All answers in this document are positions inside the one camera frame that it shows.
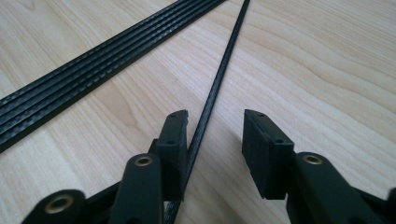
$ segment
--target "carbon fiber rod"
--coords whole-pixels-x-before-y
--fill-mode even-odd
[[[223,58],[221,60],[219,70],[216,73],[215,79],[212,84],[212,88],[210,89],[210,92],[207,96],[206,103],[204,106],[204,110],[201,114],[201,117],[198,121],[197,128],[195,129],[194,136],[192,137],[190,147],[189,147],[189,154],[188,154],[188,161],[187,161],[187,180],[186,180],[186,187],[189,182],[191,172],[193,165],[195,164],[195,159],[198,155],[199,147],[202,143],[202,140],[204,138],[205,134],[205,129],[207,126],[207,123],[209,122],[210,115],[213,110],[213,106],[215,105],[216,98],[219,93],[219,88],[221,85],[221,81],[224,78],[224,74],[227,69],[227,65],[231,59],[231,55],[233,53],[233,47],[235,46],[236,39],[238,37],[239,31],[241,29],[242,23],[244,21],[245,15],[248,10],[248,4],[250,0],[245,0],[244,4],[242,5],[241,11],[239,13],[239,16],[236,20],[235,26],[233,28],[233,32],[231,33],[230,40],[227,44],[227,48],[225,49]],[[166,206],[166,211],[165,211],[165,223],[166,224],[173,224],[175,223],[176,216],[177,216],[177,211],[178,208],[180,207],[181,201],[178,202],[169,202],[168,205]]]
[[[0,100],[0,153],[223,1],[177,1]]]

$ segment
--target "light wood tabletop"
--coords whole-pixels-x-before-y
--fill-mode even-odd
[[[0,98],[173,2],[0,1]],[[90,197],[120,181],[172,112],[189,111],[190,143],[242,4],[225,1],[1,153],[0,223],[55,191]],[[385,199],[396,187],[395,12],[394,0],[253,0],[177,223],[290,223],[249,174],[245,109]]]

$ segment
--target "metal ring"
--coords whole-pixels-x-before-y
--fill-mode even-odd
[[[314,155],[306,155],[303,160],[314,165],[321,165],[323,163],[322,159]]]
[[[150,157],[140,157],[139,159],[137,159],[136,161],[134,161],[134,164],[136,166],[147,166],[150,165],[152,163],[152,158]]]
[[[73,201],[73,197],[69,194],[57,196],[47,204],[47,206],[44,208],[44,211],[46,211],[48,214],[60,213],[66,208],[70,207]]]

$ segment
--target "wood grain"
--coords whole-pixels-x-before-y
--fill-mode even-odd
[[[0,97],[172,2],[0,1]],[[174,111],[189,110],[190,140],[241,6],[226,1],[0,154],[0,223],[21,222],[54,191],[89,197],[119,181]],[[395,11],[395,1],[252,1],[177,223],[289,223],[242,157],[246,108],[386,198],[396,187]]]

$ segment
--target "wooden table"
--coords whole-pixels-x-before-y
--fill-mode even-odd
[[[0,2],[0,98],[171,0]],[[0,154],[0,223],[43,197],[87,197],[121,179],[165,117],[191,140],[241,0],[226,1]],[[396,186],[396,2],[252,1],[177,223],[289,223],[260,198],[241,154],[244,109],[267,114],[295,150],[327,157],[380,198]]]

